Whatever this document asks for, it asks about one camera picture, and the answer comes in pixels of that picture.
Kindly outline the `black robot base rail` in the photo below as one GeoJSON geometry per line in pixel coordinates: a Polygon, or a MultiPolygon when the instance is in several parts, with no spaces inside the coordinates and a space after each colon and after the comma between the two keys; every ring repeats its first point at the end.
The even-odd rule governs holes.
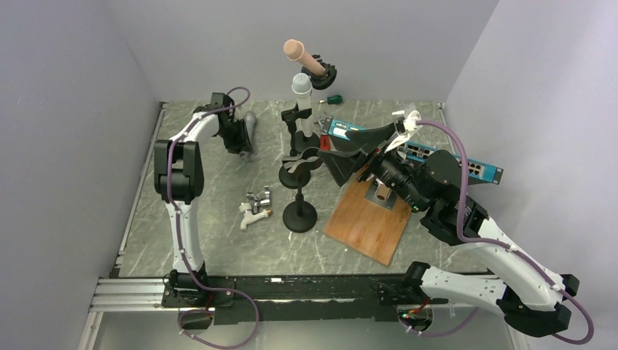
{"type": "Polygon", "coordinates": [[[395,322],[395,311],[444,299],[422,296],[404,285],[404,274],[209,276],[210,291],[199,290],[186,277],[183,288],[164,283],[163,308],[214,310],[216,325],[268,321],[372,319],[395,322]]]}

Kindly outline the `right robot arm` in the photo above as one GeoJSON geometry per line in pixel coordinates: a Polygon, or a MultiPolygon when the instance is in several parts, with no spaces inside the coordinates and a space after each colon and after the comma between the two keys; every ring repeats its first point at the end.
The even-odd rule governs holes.
{"type": "Polygon", "coordinates": [[[412,262],[401,285],[406,300],[455,300],[498,314],[526,335],[562,338],[576,305],[579,280],[538,263],[468,195],[464,152],[453,155],[439,149],[423,162],[411,163],[399,151],[407,141],[402,121],[346,136],[355,150],[318,152],[337,184],[354,174],[382,182],[412,211],[423,214],[421,224],[433,237],[474,255],[493,273],[483,279],[412,262]]]}

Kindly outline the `black front microphone stand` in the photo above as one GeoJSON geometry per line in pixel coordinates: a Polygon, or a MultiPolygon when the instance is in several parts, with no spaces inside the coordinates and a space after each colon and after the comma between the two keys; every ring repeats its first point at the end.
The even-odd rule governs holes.
{"type": "Polygon", "coordinates": [[[322,164],[318,147],[308,147],[298,155],[285,156],[282,163],[284,171],[297,181],[294,200],[283,210],[283,223],[291,232],[306,233],[316,224],[317,212],[312,204],[305,201],[302,189],[310,180],[310,172],[322,164]]]}

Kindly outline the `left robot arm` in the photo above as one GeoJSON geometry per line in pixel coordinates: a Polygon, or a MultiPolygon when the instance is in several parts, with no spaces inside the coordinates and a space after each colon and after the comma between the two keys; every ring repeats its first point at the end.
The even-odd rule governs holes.
{"type": "Polygon", "coordinates": [[[206,307],[214,296],[197,232],[197,201],[205,189],[200,145],[218,136],[229,153],[252,156],[254,124],[236,117],[241,105],[229,93],[213,93],[175,136],[154,144],[154,188],[165,203],[173,237],[173,267],[164,280],[165,296],[187,306],[206,307]]]}

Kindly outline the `grey handheld microphone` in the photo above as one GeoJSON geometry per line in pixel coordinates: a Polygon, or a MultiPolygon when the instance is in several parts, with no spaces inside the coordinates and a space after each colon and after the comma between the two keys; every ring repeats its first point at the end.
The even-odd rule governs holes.
{"type": "Polygon", "coordinates": [[[241,160],[250,161],[251,157],[255,153],[253,135],[254,127],[257,123],[257,116],[253,111],[247,111],[242,119],[245,131],[245,146],[239,153],[241,160]]]}

